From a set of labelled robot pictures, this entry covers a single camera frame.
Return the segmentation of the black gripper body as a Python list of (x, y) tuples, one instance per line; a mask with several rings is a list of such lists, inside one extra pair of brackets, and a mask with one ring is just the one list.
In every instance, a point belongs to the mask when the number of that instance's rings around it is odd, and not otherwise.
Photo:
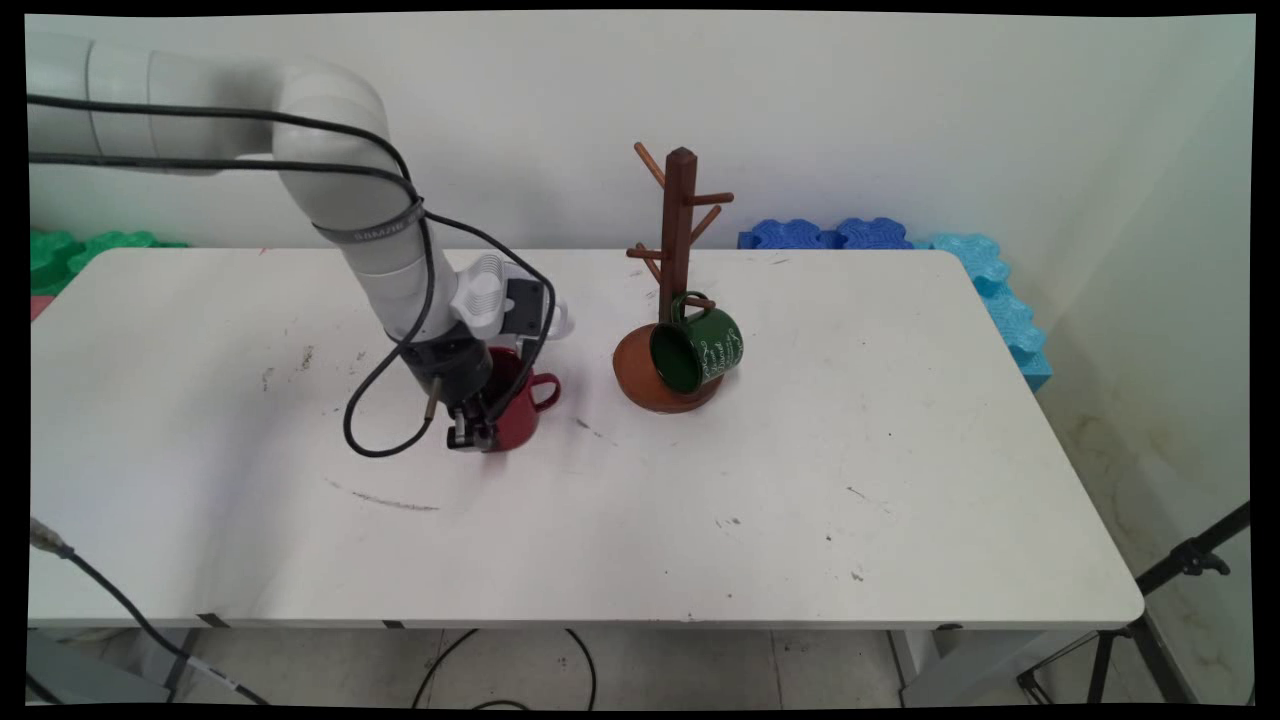
[(493, 370), (488, 346), (470, 336), (445, 336), (399, 347), (399, 359), (428, 393), (429, 414), (447, 410), (484, 418), (485, 389)]

